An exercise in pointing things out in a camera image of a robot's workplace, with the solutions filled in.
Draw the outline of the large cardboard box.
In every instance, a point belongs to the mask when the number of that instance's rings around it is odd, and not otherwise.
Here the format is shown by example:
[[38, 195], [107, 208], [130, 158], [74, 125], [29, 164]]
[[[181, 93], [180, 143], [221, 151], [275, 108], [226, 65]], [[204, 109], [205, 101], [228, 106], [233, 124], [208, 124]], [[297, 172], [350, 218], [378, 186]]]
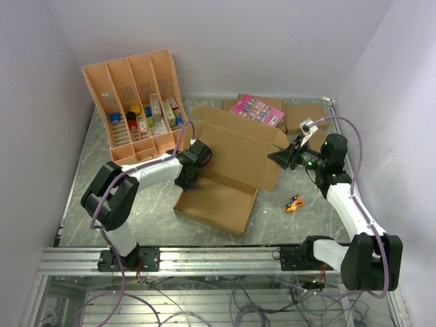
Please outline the large cardboard box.
[[241, 237], [258, 190], [272, 191], [282, 172], [268, 154], [287, 147], [288, 138], [276, 127], [211, 106], [195, 107], [190, 117], [196, 130], [186, 131], [185, 140], [195, 136], [212, 155], [174, 212]]

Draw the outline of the orange toy car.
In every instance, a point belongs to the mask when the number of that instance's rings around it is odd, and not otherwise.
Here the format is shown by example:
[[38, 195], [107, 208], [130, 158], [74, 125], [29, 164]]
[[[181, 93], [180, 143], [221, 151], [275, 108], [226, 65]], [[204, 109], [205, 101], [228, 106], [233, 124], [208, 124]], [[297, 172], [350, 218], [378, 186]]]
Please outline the orange toy car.
[[290, 201], [284, 207], [284, 211], [287, 213], [295, 212], [304, 204], [305, 201], [300, 197], [300, 194], [297, 193], [295, 196], [290, 198]]

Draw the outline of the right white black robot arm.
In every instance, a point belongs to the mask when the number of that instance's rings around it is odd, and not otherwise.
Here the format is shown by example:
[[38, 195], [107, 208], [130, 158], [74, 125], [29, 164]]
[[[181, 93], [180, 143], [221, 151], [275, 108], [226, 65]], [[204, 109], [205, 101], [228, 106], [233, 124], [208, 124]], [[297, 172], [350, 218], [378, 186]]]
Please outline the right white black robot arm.
[[308, 236], [300, 245], [280, 249], [282, 270], [316, 269], [322, 263], [340, 272], [350, 291], [391, 292], [397, 289], [403, 243], [381, 228], [360, 198], [344, 170], [347, 139], [329, 134], [319, 152], [298, 136], [268, 158], [282, 169], [302, 166], [315, 173], [315, 184], [339, 215], [350, 238], [348, 245], [327, 236]]

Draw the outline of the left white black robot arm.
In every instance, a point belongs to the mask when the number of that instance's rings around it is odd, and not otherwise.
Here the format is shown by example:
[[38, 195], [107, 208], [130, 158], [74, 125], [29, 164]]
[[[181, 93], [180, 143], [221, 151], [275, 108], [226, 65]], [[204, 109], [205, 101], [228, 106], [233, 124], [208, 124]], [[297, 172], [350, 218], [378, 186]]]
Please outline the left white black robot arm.
[[139, 245], [127, 222], [134, 200], [142, 190], [164, 181], [173, 181], [184, 191], [195, 189], [201, 169], [211, 158], [211, 149], [194, 139], [188, 149], [174, 149], [144, 163], [105, 163], [80, 201], [91, 217], [91, 228], [99, 230], [110, 246], [100, 253], [97, 270], [157, 272], [159, 248]]

